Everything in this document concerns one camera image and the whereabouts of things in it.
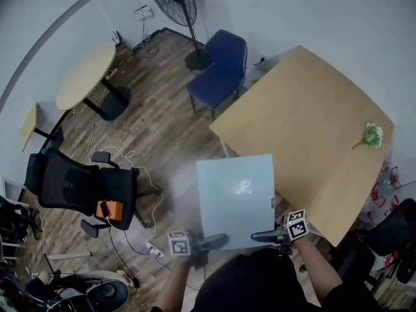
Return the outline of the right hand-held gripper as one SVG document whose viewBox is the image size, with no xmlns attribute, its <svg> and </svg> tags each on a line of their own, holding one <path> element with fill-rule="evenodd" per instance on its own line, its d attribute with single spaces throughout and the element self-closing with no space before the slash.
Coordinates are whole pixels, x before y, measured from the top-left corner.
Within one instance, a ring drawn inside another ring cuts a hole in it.
<svg viewBox="0 0 416 312">
<path fill-rule="evenodd" d="M 283 229 L 283 233 L 278 234 L 276 230 L 258 232 L 252 234 L 251 239 L 257 242 L 275 242 L 278 236 L 282 236 L 281 239 L 277 240 L 276 249 L 280 255 L 291 255 L 292 242 L 309 233 L 306 210 L 300 209 L 290 212 L 280 228 Z"/>
</svg>

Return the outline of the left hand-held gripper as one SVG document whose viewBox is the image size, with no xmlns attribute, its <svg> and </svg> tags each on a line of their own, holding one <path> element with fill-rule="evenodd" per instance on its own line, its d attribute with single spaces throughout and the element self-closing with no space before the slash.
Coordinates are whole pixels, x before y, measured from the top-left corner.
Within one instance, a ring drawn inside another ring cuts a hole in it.
<svg viewBox="0 0 416 312">
<path fill-rule="evenodd" d="M 203 249 L 221 249 L 228 243 L 226 234 L 217 234 L 204 238 L 201 246 L 198 238 L 190 231 L 171 231 L 167 233 L 168 246 L 172 257 L 190 257 L 196 270 L 207 264 L 207 252 Z"/>
</svg>

